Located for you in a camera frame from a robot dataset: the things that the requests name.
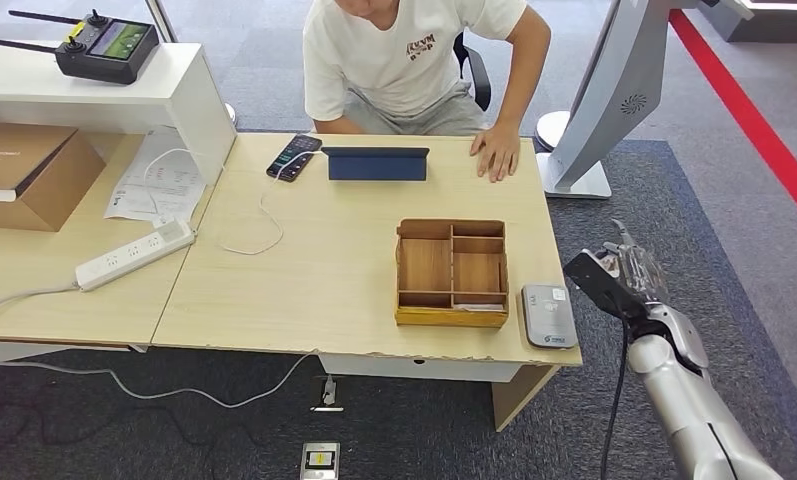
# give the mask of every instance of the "white t-shirt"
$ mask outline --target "white t-shirt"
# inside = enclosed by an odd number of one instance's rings
[[[414,115],[442,98],[460,78],[454,39],[465,28],[506,39],[525,0],[399,0],[389,30],[345,13],[334,0],[315,0],[304,27],[307,114],[342,116],[354,87],[378,109]]]

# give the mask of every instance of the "man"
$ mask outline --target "man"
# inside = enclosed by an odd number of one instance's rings
[[[453,55],[464,28],[513,45],[488,129]],[[550,39],[524,0],[315,0],[304,27],[306,111],[319,133],[475,135],[478,176],[500,181],[516,171],[519,124]]]

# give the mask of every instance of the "black office chair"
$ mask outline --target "black office chair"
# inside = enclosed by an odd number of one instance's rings
[[[469,60],[469,68],[472,71],[472,80],[475,84],[475,103],[485,112],[489,108],[492,87],[489,85],[489,75],[486,74],[483,59],[480,58],[479,53],[463,45],[462,33],[454,39],[454,54],[457,55],[457,62],[460,64],[460,78],[463,78],[463,64],[466,59]]]

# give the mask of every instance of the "silver robot arm segment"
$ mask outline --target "silver robot arm segment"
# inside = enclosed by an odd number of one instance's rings
[[[707,353],[692,322],[663,303],[662,269],[621,222],[614,223],[621,244],[584,250],[563,270],[599,308],[628,324],[628,365],[645,386],[681,478],[781,479],[711,385]]]
[[[630,345],[628,365],[645,385],[682,478],[780,479],[713,389],[706,354],[689,320],[663,304],[649,307],[648,318],[667,325],[674,342],[643,335]]]

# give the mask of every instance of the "controller screen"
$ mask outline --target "controller screen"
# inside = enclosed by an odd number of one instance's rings
[[[147,31],[147,25],[114,21],[89,53],[99,57],[127,60]]]

